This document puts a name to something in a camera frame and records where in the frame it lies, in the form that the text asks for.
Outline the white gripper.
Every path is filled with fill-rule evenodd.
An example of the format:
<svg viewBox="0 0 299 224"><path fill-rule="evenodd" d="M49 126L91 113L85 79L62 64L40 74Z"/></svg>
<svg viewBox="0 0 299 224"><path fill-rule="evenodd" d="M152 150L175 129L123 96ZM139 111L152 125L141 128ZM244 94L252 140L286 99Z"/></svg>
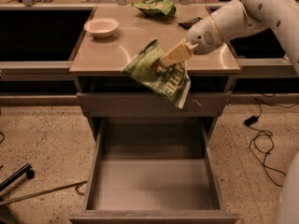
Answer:
<svg viewBox="0 0 299 224"><path fill-rule="evenodd" d="M182 39L160 60L162 67L183 63L192 57L192 53L203 55L223 45L223 39L211 17L205 17L194 24L187 33L187 40Z"/></svg>

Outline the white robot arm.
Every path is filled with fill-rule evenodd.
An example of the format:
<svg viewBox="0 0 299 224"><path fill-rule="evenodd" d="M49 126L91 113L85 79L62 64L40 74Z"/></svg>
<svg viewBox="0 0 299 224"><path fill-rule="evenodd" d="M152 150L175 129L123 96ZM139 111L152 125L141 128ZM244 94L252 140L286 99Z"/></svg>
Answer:
<svg viewBox="0 0 299 224"><path fill-rule="evenodd" d="M295 0L233 0L193 25L162 58L170 66L193 54L206 54L222 43L269 28L299 74L299 6ZM299 224L299 151L289 160L273 224Z"/></svg>

